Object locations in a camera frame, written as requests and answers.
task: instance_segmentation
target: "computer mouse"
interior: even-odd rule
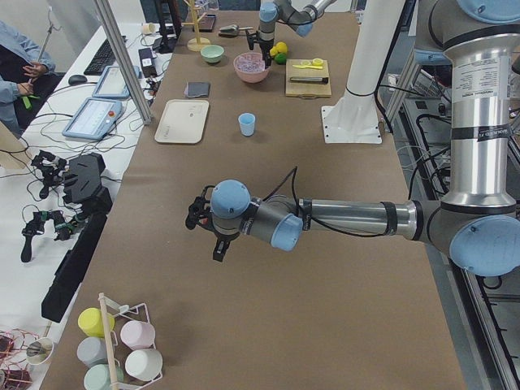
[[[87,82],[87,77],[83,75],[72,75],[68,78],[69,85],[79,85]]]

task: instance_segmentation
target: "white plate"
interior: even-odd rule
[[[164,107],[155,140],[167,144],[198,143],[209,108],[206,100],[170,100]]]

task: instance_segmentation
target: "person's hand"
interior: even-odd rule
[[[38,77],[45,75],[49,71],[49,69],[47,69],[47,67],[43,63],[31,61],[31,64],[32,64],[32,66],[31,65],[24,66],[24,71],[25,71],[24,74],[27,77],[30,77],[31,79],[37,79]]]
[[[19,83],[17,86],[19,94],[22,96],[29,96],[34,93],[33,85],[31,83]]]

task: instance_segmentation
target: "lime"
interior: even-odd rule
[[[289,48],[287,47],[287,43],[282,42],[282,41],[278,42],[275,45],[275,48],[278,50],[279,53],[287,54],[289,52]]]
[[[284,53],[278,53],[275,56],[275,62],[280,65],[285,64],[287,62],[287,55],[285,55]]]
[[[275,46],[273,46],[273,47],[271,48],[271,50],[269,50],[269,55],[270,55],[271,58],[273,59],[277,54],[278,54],[278,50],[276,49]]]

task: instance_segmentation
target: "brown table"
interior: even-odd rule
[[[221,12],[216,27],[258,24],[255,12]],[[330,66],[332,98],[284,96],[284,67],[245,84],[232,60],[243,37],[220,38],[226,58],[210,66],[189,52],[185,28],[123,179],[42,388],[81,388],[76,359],[79,313],[98,293],[149,305],[176,390],[465,388],[423,244],[400,237],[358,239],[306,232],[291,253],[253,237],[233,241],[224,263],[211,260],[215,238],[184,227],[188,205],[206,184],[235,178],[268,194],[295,165],[301,197],[403,202],[406,185],[393,139],[382,145],[326,145],[320,107],[344,92],[358,26],[326,14],[307,37],[278,25],[294,59]],[[154,130],[166,102],[187,81],[210,81],[210,111],[198,145],[160,145]],[[237,116],[257,115],[246,138]]]

